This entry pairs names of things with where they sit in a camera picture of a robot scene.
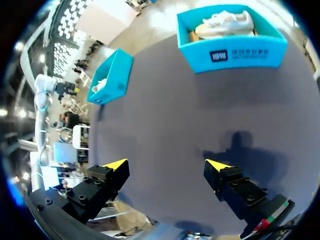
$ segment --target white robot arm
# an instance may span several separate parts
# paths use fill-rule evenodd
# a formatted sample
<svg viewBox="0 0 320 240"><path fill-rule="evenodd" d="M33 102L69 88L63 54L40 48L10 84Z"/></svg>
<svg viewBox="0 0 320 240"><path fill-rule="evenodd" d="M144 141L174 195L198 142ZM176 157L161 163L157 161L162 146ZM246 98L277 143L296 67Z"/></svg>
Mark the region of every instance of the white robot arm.
<svg viewBox="0 0 320 240"><path fill-rule="evenodd" d="M38 149L38 158L36 162L31 162L31 184L35 191L44 187L41 166L48 165L46 153L46 117L47 106L49 105L49 94L56 90L58 81L53 77L39 74L34 82L35 96L34 106L36 107L34 137Z"/></svg>

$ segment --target logo on box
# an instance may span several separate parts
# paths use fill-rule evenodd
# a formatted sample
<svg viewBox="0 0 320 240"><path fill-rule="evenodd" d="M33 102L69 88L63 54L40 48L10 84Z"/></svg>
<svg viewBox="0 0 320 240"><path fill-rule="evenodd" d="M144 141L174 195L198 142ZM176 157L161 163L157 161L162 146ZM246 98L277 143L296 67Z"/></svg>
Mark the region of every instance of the logo on box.
<svg viewBox="0 0 320 240"><path fill-rule="evenodd" d="M227 50L211 51L210 57L213 63L228 61L228 52Z"/></svg>

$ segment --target desk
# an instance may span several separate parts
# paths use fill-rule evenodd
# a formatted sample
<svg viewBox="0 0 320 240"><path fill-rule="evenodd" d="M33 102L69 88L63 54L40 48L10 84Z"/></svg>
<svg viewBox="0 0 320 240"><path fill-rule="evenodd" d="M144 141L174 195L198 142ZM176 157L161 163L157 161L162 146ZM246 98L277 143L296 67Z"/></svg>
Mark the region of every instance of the desk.
<svg viewBox="0 0 320 240"><path fill-rule="evenodd" d="M245 169L270 197L292 199L289 217L303 211L320 171L320 98L303 54L287 36L279 68L193 74L176 38L135 55L126 95L94 107L89 165L128 158L120 198L191 231L246 226L203 177L204 151Z"/></svg>

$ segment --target blue storage bin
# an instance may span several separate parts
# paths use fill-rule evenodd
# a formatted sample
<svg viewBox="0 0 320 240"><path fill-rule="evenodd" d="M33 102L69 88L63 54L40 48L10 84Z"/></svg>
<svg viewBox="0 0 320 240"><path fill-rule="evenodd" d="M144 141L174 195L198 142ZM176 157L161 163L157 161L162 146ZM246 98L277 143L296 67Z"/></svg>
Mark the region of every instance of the blue storage bin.
<svg viewBox="0 0 320 240"><path fill-rule="evenodd" d="M95 71L87 101L103 105L126 94L130 70L134 58L121 49L117 49ZM106 85L94 93L92 87L98 81L107 79Z"/></svg>
<svg viewBox="0 0 320 240"><path fill-rule="evenodd" d="M256 36L232 35L191 42L189 32L203 19L222 11L241 14L247 11L253 20ZM264 17L246 5L205 6L177 15L177 44L194 73L218 69L280 66L286 53L286 38Z"/></svg>

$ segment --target white sneaker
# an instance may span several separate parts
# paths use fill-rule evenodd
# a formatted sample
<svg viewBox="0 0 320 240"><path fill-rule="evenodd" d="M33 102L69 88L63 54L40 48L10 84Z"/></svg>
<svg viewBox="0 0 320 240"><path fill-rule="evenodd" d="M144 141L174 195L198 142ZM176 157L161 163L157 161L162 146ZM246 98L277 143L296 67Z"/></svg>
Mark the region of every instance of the white sneaker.
<svg viewBox="0 0 320 240"><path fill-rule="evenodd" d="M247 11L233 14L222 11L213 14L210 19L203 19L203 24L195 29L195 34L202 39L211 39L228 35L252 35L254 22Z"/></svg>

